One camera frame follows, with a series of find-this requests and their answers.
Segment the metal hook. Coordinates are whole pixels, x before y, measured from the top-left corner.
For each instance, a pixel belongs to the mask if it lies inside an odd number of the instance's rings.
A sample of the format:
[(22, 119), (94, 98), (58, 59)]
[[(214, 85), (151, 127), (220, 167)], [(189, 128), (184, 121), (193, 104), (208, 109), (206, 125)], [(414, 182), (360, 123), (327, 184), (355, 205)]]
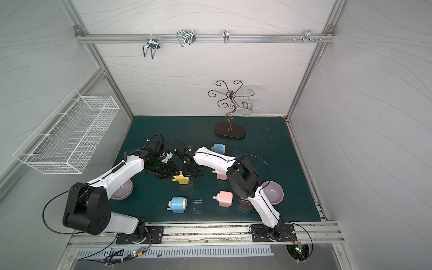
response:
[(224, 42), (224, 44), (228, 44), (230, 42), (230, 39), (229, 39), (230, 34), (229, 34), (228, 30), (224, 30), (222, 32), (222, 35), (223, 35), (223, 42)]
[(143, 56), (148, 57), (150, 56), (152, 59), (154, 59), (157, 50), (160, 49), (160, 42), (158, 39), (150, 37), (147, 39), (147, 44), (142, 46)]
[(191, 45), (196, 41), (196, 36), (193, 30), (180, 30), (176, 33), (176, 37), (181, 47), (184, 47), (186, 44)]
[(322, 38), (320, 37), (314, 37), (312, 35), (312, 32), (310, 30), (307, 30), (304, 35), (300, 38), (293, 38), (292, 39), (294, 42), (301, 42), (303, 44), (307, 44), (307, 43), (321, 43), (322, 42)]

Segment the aluminium front rail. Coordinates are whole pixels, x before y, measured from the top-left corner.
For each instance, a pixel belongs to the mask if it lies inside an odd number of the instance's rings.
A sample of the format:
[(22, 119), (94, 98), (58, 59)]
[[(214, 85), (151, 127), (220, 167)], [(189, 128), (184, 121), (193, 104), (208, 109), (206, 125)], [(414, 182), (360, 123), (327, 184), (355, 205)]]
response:
[[(163, 240), (155, 246), (186, 245), (241, 245), (256, 244), (252, 241), (249, 226), (252, 222), (228, 223), (154, 223), (151, 226), (163, 226)], [(291, 222), (297, 239), (303, 244), (344, 244), (345, 238), (334, 221), (327, 222)], [(76, 235), (67, 243), (68, 248), (104, 248), (139, 247), (144, 245), (117, 245), (115, 235), (104, 233), (102, 236)], [(268, 242), (269, 244), (291, 244), (292, 242)]]

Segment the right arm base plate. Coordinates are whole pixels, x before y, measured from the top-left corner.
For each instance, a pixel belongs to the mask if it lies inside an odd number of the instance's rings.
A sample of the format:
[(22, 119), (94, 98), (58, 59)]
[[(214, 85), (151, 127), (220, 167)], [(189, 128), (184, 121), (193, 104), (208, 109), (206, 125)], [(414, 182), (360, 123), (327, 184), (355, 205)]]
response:
[(294, 229), (294, 225), (291, 223), (285, 223), (281, 230), (280, 237), (271, 236), (269, 230), (260, 224), (253, 224), (249, 226), (249, 232), (252, 235), (252, 241), (254, 243), (261, 242), (297, 242), (297, 234)]

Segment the clear wine glass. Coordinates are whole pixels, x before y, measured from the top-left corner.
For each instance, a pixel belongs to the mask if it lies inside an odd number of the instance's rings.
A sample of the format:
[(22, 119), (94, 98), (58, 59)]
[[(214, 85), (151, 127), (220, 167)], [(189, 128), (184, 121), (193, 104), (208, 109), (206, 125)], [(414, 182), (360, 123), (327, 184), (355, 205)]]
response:
[(250, 117), (252, 115), (253, 111), (253, 103), (251, 101), (251, 97), (255, 95), (255, 91), (252, 89), (246, 90), (246, 95), (244, 96), (246, 98), (245, 101), (242, 102), (242, 116), (243, 117)]

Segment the clear dark red tray front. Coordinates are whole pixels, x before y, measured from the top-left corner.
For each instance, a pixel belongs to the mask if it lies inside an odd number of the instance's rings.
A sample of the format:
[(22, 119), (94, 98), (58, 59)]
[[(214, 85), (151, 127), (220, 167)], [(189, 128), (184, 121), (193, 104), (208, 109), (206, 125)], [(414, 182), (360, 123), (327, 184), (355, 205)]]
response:
[(250, 212), (252, 210), (252, 204), (250, 201), (240, 198), (238, 201), (238, 208), (242, 211)]

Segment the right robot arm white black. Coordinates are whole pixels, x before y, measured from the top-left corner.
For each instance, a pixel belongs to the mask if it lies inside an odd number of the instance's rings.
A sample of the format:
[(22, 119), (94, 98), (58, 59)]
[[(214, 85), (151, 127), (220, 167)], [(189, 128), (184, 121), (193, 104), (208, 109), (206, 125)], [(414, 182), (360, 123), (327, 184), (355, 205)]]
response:
[(226, 156), (202, 145), (182, 143), (174, 153), (183, 161), (183, 175), (187, 177), (202, 176), (205, 167), (225, 174), (234, 193), (249, 201), (259, 214), (266, 236), (272, 241), (282, 239), (285, 221), (265, 195), (258, 172), (245, 155)]

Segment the purple bowl left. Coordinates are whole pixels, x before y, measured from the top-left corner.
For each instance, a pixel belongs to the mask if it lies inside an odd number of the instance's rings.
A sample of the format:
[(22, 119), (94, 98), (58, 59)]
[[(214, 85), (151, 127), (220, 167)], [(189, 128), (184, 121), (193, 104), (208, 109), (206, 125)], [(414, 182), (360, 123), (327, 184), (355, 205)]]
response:
[(121, 201), (128, 198), (133, 192), (134, 184), (131, 180), (126, 181), (122, 184), (112, 195), (112, 200)]

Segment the blue sharpener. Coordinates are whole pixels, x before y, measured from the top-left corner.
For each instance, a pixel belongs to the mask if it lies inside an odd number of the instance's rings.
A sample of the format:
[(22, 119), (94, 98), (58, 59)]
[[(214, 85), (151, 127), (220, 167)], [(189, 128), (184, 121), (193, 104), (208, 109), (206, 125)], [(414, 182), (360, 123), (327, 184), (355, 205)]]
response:
[(225, 146), (224, 144), (214, 144), (214, 145), (211, 147), (211, 150), (212, 150), (213, 152), (215, 152), (215, 153), (218, 153), (218, 154), (224, 155), (225, 152), (226, 152), (226, 146)]
[(184, 197), (174, 197), (168, 202), (167, 211), (175, 214), (182, 214), (187, 208), (187, 199)]

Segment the metal hook right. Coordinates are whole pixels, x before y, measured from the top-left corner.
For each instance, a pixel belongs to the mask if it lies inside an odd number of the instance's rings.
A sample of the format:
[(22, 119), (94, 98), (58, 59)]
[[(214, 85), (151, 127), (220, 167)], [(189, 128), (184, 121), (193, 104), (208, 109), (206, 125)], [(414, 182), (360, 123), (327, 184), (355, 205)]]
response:
[(301, 42), (303, 44), (307, 44), (307, 43), (321, 43), (322, 42), (322, 38), (320, 37), (314, 37), (312, 35), (312, 32), (310, 30), (307, 30), (304, 35), (300, 38), (293, 38), (292, 39), (294, 42)]

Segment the pink sharpener middle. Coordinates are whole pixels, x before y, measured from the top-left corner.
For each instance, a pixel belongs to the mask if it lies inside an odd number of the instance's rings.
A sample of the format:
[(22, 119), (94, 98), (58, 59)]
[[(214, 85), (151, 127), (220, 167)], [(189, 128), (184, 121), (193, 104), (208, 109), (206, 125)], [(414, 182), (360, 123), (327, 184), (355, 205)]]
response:
[(218, 180), (226, 181), (228, 177), (225, 173), (219, 172), (219, 171), (212, 171), (214, 174), (216, 174)]

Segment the clear blue tray front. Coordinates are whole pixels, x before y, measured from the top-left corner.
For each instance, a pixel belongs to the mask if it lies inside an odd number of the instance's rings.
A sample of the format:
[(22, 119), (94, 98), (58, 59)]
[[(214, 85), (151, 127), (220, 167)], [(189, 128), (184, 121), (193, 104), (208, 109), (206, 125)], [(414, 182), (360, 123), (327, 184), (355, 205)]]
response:
[(204, 210), (203, 199), (193, 199), (191, 209), (194, 213), (201, 213)]

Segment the yellow pencil sharpener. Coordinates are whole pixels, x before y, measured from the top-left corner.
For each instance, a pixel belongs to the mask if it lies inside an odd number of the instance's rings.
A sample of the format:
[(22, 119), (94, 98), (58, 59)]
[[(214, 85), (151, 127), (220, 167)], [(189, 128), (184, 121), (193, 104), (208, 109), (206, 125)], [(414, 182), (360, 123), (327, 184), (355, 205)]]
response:
[(174, 176), (173, 176), (172, 181), (173, 181), (173, 182), (177, 182), (177, 183), (179, 183), (180, 185), (181, 185), (181, 184), (183, 184), (183, 185), (188, 185), (188, 184), (190, 183), (190, 178), (187, 177), (187, 176), (184, 176), (184, 175), (183, 175), (183, 172), (180, 171), (178, 175), (174, 175)]

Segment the aluminium crossbar rail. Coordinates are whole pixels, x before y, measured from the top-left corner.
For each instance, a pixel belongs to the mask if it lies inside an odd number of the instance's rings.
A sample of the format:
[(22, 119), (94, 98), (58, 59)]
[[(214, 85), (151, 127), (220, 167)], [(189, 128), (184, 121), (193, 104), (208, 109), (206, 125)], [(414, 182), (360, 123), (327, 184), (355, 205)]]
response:
[[(300, 34), (233, 34), (229, 32), (229, 44), (234, 43), (295, 43), (293, 38), (300, 38)], [(336, 39), (335, 35), (312, 34), (314, 37), (322, 38), (322, 43), (331, 43)], [(195, 34), (194, 44), (224, 44), (223, 35), (217, 34)], [(159, 40), (161, 45), (179, 44), (176, 34), (89, 34), (76, 36), (75, 39), (81, 44), (145, 44), (150, 37)]]

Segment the brown scroll metal stand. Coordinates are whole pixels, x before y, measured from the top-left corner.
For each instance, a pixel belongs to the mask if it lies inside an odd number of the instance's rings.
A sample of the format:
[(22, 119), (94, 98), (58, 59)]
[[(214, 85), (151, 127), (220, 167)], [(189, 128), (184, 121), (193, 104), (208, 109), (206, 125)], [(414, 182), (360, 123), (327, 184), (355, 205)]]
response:
[(217, 106), (221, 109), (229, 110), (225, 115), (226, 122), (218, 123), (215, 126), (214, 131), (216, 135), (233, 139), (242, 139), (246, 136), (246, 129), (241, 125), (233, 124), (232, 120), (234, 119), (234, 113), (237, 112), (237, 109), (242, 109), (242, 105), (236, 101), (236, 98), (238, 96), (238, 91), (243, 87), (244, 84), (239, 80), (235, 80), (233, 84), (237, 86), (237, 89), (234, 91), (229, 89), (225, 81), (218, 80), (215, 82), (215, 85), (217, 87), (225, 86), (226, 91), (221, 92), (217, 90), (210, 90), (208, 91), (208, 96), (211, 98), (216, 98), (218, 94), (221, 94), (223, 97), (217, 101)]

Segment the dark green table mat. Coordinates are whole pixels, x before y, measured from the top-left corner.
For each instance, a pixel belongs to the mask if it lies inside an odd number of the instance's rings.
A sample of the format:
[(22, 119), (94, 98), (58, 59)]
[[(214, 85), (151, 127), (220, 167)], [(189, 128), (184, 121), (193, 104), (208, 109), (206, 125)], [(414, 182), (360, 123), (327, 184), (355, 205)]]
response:
[[(246, 129), (242, 139), (230, 139), (216, 135), (214, 128), (223, 122), (222, 117), (135, 117), (118, 160), (125, 152), (142, 148), (154, 136), (164, 137), (165, 144), (174, 150), (178, 143), (202, 144), (211, 148), (224, 144), (229, 156), (245, 154), (258, 172), (261, 182), (272, 180), (281, 185), (284, 198), (276, 210), (288, 222), (318, 222), (321, 217), (311, 195), (288, 128), (281, 117), (237, 117), (235, 123)], [(178, 184), (170, 178), (155, 179), (149, 172), (141, 172), (132, 178), (132, 194), (122, 201), (111, 201), (111, 210), (144, 219), (146, 222), (260, 222), (255, 210), (239, 209), (239, 197), (234, 196), (229, 208), (220, 207), (213, 199), (220, 191), (230, 191), (227, 181), (218, 180), (207, 169), (192, 184)], [(187, 199), (182, 214), (167, 211), (168, 202), (174, 197)], [(194, 213), (193, 199), (203, 199), (204, 210)]]

